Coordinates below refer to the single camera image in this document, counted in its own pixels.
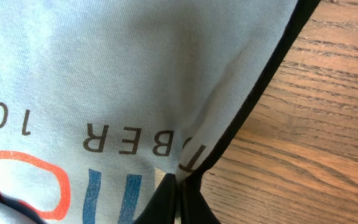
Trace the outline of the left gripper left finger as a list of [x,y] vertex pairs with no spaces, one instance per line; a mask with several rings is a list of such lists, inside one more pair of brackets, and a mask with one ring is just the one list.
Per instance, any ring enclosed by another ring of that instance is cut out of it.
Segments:
[[165,174],[144,211],[134,224],[174,224],[177,181],[174,174]]

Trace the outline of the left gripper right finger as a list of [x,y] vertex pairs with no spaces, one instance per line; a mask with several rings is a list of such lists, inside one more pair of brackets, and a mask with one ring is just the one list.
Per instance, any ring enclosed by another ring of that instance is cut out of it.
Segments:
[[187,178],[180,184],[182,224],[221,224],[200,191],[201,180]]

